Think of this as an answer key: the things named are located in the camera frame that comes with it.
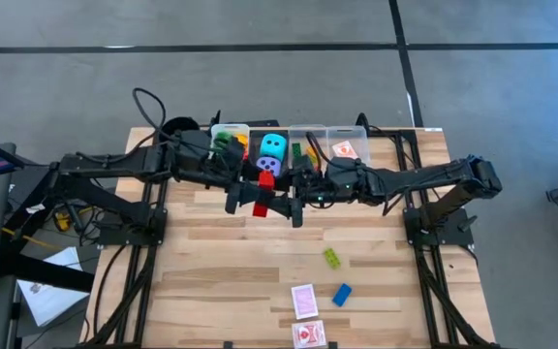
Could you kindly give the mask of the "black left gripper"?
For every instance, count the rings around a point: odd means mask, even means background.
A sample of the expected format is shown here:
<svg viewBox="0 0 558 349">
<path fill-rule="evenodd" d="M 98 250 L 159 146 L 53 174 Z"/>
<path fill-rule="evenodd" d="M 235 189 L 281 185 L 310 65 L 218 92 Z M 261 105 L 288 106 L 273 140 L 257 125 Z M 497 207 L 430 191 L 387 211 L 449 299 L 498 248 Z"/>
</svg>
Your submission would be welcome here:
<svg viewBox="0 0 558 349">
<path fill-rule="evenodd" d="M 283 198 L 273 190 L 249 182 L 239 182 L 243 168 L 244 146 L 235 138 L 220 140 L 218 145 L 211 138 L 192 138 L 189 141 L 191 162 L 189 180 L 206 187 L 226 190 L 226 213 L 235 213 L 238 206 L 260 203 L 268 209 L 283 212 Z"/>
</svg>

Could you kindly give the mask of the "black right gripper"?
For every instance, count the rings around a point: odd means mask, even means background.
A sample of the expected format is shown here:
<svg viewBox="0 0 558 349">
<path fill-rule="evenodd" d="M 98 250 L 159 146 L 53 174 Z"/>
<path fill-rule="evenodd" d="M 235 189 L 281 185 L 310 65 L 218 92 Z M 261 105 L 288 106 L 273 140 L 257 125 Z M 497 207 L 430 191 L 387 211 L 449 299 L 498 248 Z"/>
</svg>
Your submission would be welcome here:
<svg viewBox="0 0 558 349">
<path fill-rule="evenodd" d="M 303 205 L 333 206 L 338 203 L 367 203 L 371 198 L 368 167 L 359 159 L 333 157 L 323 173 L 311 168 L 311 162 L 294 173 L 294 196 L 287 194 L 271 199 L 271 209 L 292 221 L 303 224 Z"/>
</svg>

